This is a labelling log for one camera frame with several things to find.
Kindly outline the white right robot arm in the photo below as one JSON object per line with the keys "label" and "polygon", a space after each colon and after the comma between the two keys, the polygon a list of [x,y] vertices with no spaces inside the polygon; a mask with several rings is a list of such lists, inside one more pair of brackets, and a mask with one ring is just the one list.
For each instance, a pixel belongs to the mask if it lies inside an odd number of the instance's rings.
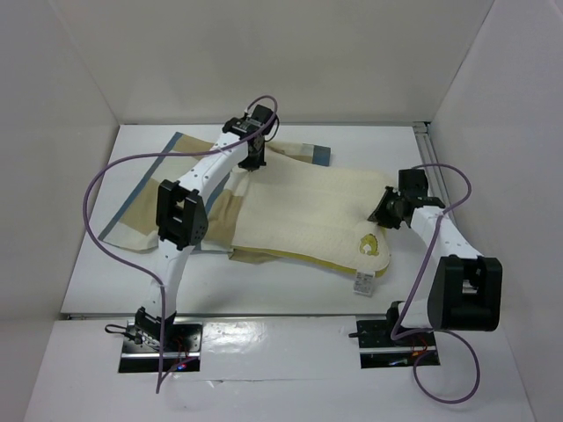
{"label": "white right robot arm", "polygon": [[462,199],[447,206],[431,196],[428,166],[420,164],[398,172],[398,185],[385,187],[369,216],[385,229],[405,224],[427,247],[406,300],[392,304],[393,317],[384,323],[384,335],[394,345],[431,331],[495,331],[500,322],[502,264],[472,247],[449,217],[471,197],[472,184],[455,166],[437,166],[465,182]]}

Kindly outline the blue beige plaid pillowcase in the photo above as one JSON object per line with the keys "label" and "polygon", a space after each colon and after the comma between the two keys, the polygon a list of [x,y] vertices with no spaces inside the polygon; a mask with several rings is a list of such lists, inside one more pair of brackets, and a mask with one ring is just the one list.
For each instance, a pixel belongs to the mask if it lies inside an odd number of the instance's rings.
{"label": "blue beige plaid pillowcase", "polygon": [[[325,146],[273,141],[269,152],[288,156],[300,162],[329,166],[332,151]],[[99,234],[99,241],[126,251],[145,253],[157,248],[157,190],[165,179],[175,180],[192,168],[199,157],[159,157],[142,177],[110,222]],[[199,248],[203,251],[227,251],[234,236],[241,199],[234,197],[236,176],[245,177],[245,171],[226,176],[209,196],[206,213],[209,226]]]}

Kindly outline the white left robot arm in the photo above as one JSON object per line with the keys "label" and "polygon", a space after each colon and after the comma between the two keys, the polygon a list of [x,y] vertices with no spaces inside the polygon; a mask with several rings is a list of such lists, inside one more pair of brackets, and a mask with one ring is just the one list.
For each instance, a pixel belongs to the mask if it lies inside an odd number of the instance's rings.
{"label": "white left robot arm", "polygon": [[176,300],[187,259],[208,231],[206,204],[235,167],[255,171],[266,164],[265,137],[277,115],[264,107],[228,120],[216,143],[194,167],[157,190],[157,265],[147,299],[135,314],[135,328],[155,351],[173,341]]}

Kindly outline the cream pillow with duck patch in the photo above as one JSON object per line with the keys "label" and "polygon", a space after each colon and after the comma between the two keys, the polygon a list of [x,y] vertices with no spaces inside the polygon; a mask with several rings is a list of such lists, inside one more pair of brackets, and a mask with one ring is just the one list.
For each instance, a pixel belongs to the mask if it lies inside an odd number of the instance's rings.
{"label": "cream pillow with duck patch", "polygon": [[232,170],[240,203],[234,251],[299,259],[355,277],[391,263],[385,231],[369,221],[391,178],[374,170],[320,166],[268,151],[257,171]]}

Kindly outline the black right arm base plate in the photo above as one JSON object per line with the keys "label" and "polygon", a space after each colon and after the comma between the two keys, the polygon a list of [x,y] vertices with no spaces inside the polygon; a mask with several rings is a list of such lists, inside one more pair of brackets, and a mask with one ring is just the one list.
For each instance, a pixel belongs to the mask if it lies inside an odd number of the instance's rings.
{"label": "black right arm base plate", "polygon": [[421,366],[441,364],[433,334],[392,340],[391,327],[382,318],[360,317],[347,336],[357,342],[362,369],[412,367],[420,357]]}

